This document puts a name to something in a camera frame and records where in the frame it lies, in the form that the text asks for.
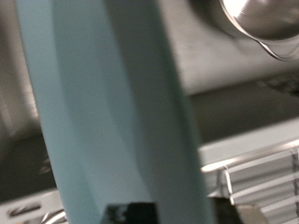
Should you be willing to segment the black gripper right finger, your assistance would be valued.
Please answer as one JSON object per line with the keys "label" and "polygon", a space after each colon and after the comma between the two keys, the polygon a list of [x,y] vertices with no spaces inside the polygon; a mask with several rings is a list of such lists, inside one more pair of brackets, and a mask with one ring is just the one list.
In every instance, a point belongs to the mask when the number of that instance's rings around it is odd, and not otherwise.
{"label": "black gripper right finger", "polygon": [[215,200],[218,224],[270,224],[257,205],[232,205],[229,200]]}

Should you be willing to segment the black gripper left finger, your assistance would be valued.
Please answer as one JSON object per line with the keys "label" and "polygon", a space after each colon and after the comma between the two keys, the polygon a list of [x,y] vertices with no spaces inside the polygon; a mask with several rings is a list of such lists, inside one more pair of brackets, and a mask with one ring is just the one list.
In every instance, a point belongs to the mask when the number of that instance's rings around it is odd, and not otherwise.
{"label": "black gripper left finger", "polygon": [[109,204],[101,224],[159,224],[155,203]]}

